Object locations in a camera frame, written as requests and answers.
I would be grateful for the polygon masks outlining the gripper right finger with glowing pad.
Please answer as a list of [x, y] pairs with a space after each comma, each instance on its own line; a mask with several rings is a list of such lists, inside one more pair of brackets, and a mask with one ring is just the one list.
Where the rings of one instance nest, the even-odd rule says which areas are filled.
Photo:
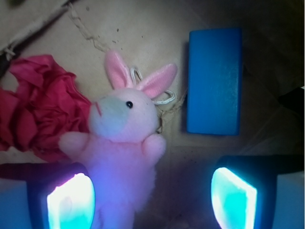
[[223, 229], [303, 229], [303, 155], [224, 156], [213, 172], [211, 201]]

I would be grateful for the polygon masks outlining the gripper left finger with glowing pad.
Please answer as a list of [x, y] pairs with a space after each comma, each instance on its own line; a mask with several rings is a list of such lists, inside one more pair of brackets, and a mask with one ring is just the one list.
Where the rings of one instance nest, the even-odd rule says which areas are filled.
[[0, 166], [2, 229], [89, 229], [95, 190], [80, 163]]

